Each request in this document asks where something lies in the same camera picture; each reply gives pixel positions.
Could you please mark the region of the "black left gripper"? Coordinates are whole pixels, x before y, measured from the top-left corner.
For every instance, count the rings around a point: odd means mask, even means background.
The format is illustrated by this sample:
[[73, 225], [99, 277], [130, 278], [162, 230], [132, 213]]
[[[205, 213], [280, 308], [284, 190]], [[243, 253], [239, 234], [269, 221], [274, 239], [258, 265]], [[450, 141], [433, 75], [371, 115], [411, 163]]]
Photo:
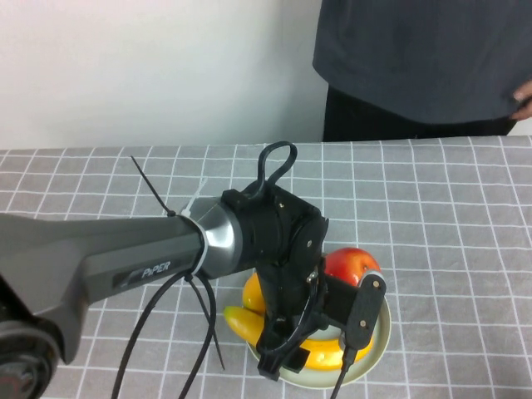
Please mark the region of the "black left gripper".
[[256, 264], [264, 298], [264, 329], [256, 344], [258, 371], [277, 381], [286, 359], [289, 371], [301, 371], [311, 351], [303, 346], [319, 326], [316, 312], [323, 295], [325, 258], [302, 268], [290, 262], [266, 261]]

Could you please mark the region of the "person's left hand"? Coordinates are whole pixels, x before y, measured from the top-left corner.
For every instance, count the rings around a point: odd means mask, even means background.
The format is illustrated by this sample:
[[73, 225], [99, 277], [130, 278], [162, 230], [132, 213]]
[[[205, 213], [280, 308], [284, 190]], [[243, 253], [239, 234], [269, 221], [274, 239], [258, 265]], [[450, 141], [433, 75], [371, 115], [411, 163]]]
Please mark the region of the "person's left hand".
[[511, 115], [515, 121], [524, 121], [532, 115], [532, 81], [529, 80], [520, 87], [518, 87], [513, 95], [515, 101], [518, 103], [518, 109]]

